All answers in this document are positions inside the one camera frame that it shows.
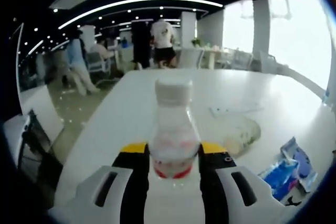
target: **bright window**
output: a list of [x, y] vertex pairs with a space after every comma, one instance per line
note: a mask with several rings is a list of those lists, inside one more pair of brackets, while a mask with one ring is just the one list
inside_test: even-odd
[[318, 0], [269, 0], [269, 54], [326, 89], [331, 38]]
[[254, 38], [252, 0], [243, 0], [224, 9], [223, 47], [252, 52]]

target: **person in light blue shirt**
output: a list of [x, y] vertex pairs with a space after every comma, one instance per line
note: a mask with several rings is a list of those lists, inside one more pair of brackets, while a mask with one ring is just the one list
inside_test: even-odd
[[96, 88], [91, 81], [90, 74], [83, 58], [79, 35], [80, 31], [78, 30], [70, 35], [70, 42], [66, 50], [68, 67], [74, 78], [78, 92], [81, 95], [86, 95], [87, 90], [91, 93], [96, 93], [99, 92], [100, 89]]

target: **desk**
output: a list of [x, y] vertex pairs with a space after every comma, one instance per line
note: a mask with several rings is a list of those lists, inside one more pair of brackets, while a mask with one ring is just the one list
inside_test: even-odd
[[156, 109], [154, 83], [163, 76], [193, 80], [192, 112], [204, 141], [223, 141], [222, 127], [209, 107], [260, 103], [262, 110], [246, 116], [260, 125], [261, 138], [235, 160], [237, 165], [258, 174], [277, 160], [280, 147], [295, 136], [319, 173], [314, 187], [323, 178], [335, 149], [335, 117], [292, 78], [239, 70], [131, 71], [106, 96], [73, 146], [59, 179], [55, 206], [74, 197], [77, 185], [102, 165], [111, 165], [123, 146], [148, 138]]
[[9, 152], [15, 166], [20, 165], [20, 156], [23, 151], [22, 133], [29, 124], [29, 116], [17, 115], [4, 123], [4, 133], [8, 141]]
[[64, 128], [64, 124], [55, 110], [47, 86], [28, 89], [21, 92], [19, 96], [23, 115], [27, 115], [30, 110], [34, 110], [38, 122], [53, 143]]

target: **blue package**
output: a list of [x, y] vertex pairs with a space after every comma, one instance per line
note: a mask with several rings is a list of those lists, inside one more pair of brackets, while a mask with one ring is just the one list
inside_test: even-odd
[[281, 201], [298, 183], [298, 166], [296, 160], [282, 159], [259, 176], [272, 188], [272, 195]]
[[295, 159], [299, 162], [299, 183], [305, 192], [309, 193], [311, 191], [311, 185], [317, 177], [317, 173], [313, 170], [307, 154], [299, 147], [295, 137], [283, 145], [280, 150], [287, 159]]

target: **person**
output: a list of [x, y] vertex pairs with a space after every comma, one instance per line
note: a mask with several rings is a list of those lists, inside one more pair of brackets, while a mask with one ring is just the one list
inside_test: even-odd
[[111, 58], [112, 52], [109, 52], [105, 47], [106, 40], [102, 37], [97, 38], [97, 43], [90, 48], [90, 52], [98, 52], [103, 60]]
[[90, 74], [83, 58], [79, 35], [80, 31], [76, 30], [69, 36], [70, 42], [66, 49], [68, 67], [74, 78], [78, 92], [81, 95], [86, 95], [87, 90], [91, 93], [96, 93], [99, 92], [100, 89], [96, 88], [91, 81]]
[[124, 37], [121, 41], [121, 47], [122, 48], [127, 48], [128, 47], [128, 42], [126, 40], [126, 37]]
[[176, 53], [173, 49], [173, 27], [170, 23], [159, 19], [152, 25], [152, 41], [154, 43], [154, 59], [160, 68], [176, 68]]

